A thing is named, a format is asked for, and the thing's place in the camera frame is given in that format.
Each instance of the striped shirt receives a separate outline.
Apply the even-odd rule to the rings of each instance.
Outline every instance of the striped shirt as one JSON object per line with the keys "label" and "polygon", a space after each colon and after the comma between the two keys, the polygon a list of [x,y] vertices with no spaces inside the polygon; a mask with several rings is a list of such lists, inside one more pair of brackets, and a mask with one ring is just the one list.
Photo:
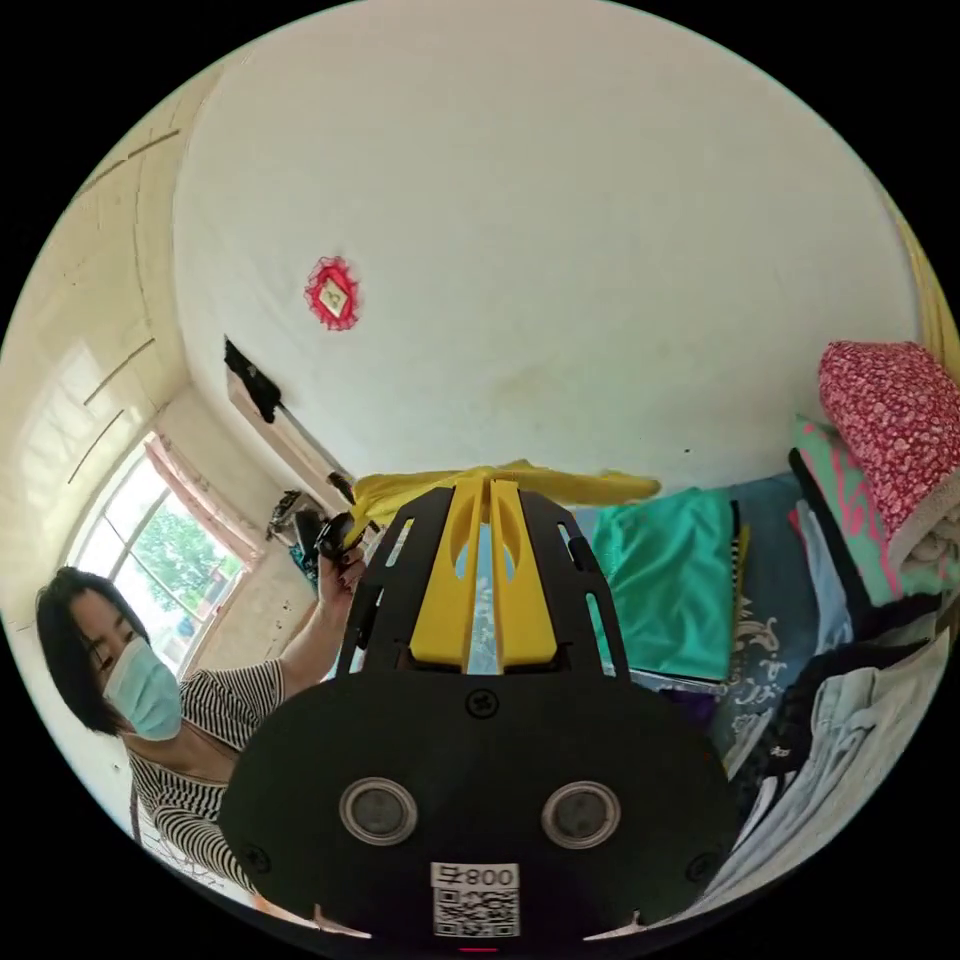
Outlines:
{"label": "striped shirt", "polygon": [[[200,670],[180,684],[180,700],[185,720],[242,753],[283,703],[280,662]],[[199,866],[256,893],[217,826],[226,785],[174,773],[129,751],[128,756],[134,789],[160,835]]]}

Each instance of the qr code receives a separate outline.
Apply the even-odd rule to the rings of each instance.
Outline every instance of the qr code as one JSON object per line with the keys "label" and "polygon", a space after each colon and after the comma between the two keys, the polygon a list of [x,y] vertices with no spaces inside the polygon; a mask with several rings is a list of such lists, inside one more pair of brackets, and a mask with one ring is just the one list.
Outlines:
{"label": "qr code", "polygon": [[520,891],[434,889],[433,919],[440,937],[517,937]]}

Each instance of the black hair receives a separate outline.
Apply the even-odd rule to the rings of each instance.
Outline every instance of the black hair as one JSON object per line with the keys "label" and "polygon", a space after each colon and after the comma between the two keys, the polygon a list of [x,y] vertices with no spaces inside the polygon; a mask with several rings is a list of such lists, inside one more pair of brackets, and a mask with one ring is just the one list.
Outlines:
{"label": "black hair", "polygon": [[54,686],[73,715],[88,730],[116,736],[120,717],[97,686],[89,640],[70,611],[73,600],[88,590],[112,603],[137,634],[150,642],[140,618],[113,583],[75,567],[61,567],[37,594],[37,635]]}

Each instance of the pink curtain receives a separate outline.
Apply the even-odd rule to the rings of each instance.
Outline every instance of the pink curtain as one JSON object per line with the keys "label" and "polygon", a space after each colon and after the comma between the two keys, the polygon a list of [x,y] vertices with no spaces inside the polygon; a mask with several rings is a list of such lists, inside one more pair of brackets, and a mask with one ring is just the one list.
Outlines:
{"label": "pink curtain", "polygon": [[147,459],[190,515],[248,569],[263,557],[263,536],[201,476],[170,439],[158,433],[144,444]]}

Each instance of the surgical mask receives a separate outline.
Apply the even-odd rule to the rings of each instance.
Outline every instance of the surgical mask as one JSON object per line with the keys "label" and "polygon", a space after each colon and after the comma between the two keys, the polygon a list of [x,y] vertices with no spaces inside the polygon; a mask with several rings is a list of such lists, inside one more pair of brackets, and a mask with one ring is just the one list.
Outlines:
{"label": "surgical mask", "polygon": [[127,644],[103,695],[144,740],[170,740],[180,731],[180,684],[143,637]]}

